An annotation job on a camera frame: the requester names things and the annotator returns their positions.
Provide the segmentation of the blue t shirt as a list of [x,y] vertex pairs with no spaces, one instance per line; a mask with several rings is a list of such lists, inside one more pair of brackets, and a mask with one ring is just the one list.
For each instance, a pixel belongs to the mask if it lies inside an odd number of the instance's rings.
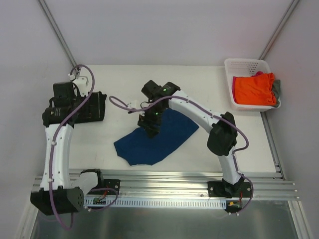
[[130,166],[154,165],[176,151],[199,126],[187,116],[167,109],[159,134],[149,138],[141,127],[114,142],[117,155]]

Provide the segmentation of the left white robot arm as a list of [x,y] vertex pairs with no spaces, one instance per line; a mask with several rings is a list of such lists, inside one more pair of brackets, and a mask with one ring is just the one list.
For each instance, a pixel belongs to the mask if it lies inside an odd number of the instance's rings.
[[87,98],[76,84],[53,85],[54,96],[42,114],[47,139],[45,167],[39,191],[30,195],[31,203],[46,216],[77,213],[90,191],[100,193],[105,182],[101,170],[81,171],[75,182],[69,177],[69,155],[76,124],[103,121],[107,96],[93,92]]

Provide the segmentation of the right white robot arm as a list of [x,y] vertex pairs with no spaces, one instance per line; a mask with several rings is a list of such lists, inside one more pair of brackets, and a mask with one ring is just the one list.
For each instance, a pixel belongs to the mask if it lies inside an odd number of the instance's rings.
[[214,114],[172,82],[160,86],[149,80],[142,87],[141,92],[147,97],[150,106],[139,116],[138,126],[152,138],[159,134],[162,115],[167,109],[188,117],[209,134],[207,147],[219,159],[223,177],[221,185],[213,188],[214,193],[224,198],[232,198],[239,193],[244,178],[238,173],[238,167],[234,161],[238,136],[234,116],[229,112]]

